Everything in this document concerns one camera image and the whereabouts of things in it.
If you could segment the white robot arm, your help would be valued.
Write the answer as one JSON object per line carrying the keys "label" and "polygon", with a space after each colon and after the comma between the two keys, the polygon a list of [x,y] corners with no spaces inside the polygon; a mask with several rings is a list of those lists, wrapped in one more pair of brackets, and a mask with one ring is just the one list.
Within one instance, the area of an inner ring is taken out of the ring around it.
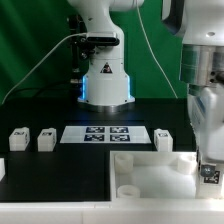
{"label": "white robot arm", "polygon": [[[115,108],[134,101],[124,71],[124,33],[112,11],[144,0],[67,0],[86,26],[92,50],[80,102]],[[224,172],[224,0],[162,0],[161,19],[182,38],[180,80],[188,85],[188,113],[198,147],[199,175]]]}

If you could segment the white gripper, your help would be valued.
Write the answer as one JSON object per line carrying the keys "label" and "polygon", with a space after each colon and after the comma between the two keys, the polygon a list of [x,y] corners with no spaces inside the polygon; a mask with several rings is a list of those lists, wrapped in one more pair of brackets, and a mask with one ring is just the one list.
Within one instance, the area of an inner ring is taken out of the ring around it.
{"label": "white gripper", "polygon": [[[224,163],[224,85],[200,88],[195,95],[189,89],[188,114],[196,145],[203,159]],[[213,177],[215,165],[202,164],[200,175]]]}

